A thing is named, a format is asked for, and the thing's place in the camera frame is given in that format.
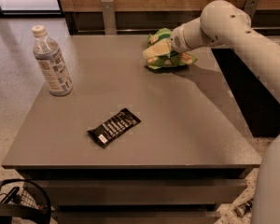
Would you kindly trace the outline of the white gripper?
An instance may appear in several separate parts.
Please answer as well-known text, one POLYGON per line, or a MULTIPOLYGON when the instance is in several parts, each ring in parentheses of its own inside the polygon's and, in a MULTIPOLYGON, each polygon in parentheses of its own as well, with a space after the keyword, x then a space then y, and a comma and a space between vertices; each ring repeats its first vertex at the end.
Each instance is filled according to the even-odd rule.
POLYGON ((215 40, 208 36, 202 29, 200 19, 183 23, 176 27, 168 38, 148 43, 143 51, 145 59, 167 56, 172 49, 178 53, 194 50, 201 47, 209 47, 215 44, 215 40))

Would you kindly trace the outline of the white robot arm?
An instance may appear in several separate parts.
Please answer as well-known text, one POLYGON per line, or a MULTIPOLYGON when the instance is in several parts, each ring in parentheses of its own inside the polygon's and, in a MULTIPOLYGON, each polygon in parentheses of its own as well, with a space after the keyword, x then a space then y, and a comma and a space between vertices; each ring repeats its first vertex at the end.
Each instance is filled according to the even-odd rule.
MULTIPOLYGON (((280 104, 280 45, 251 28, 250 17, 224 0, 207 4, 200 17, 176 27, 143 51, 145 59, 200 47, 229 46, 280 104)), ((251 224, 280 224, 280 134, 262 158, 251 224)))

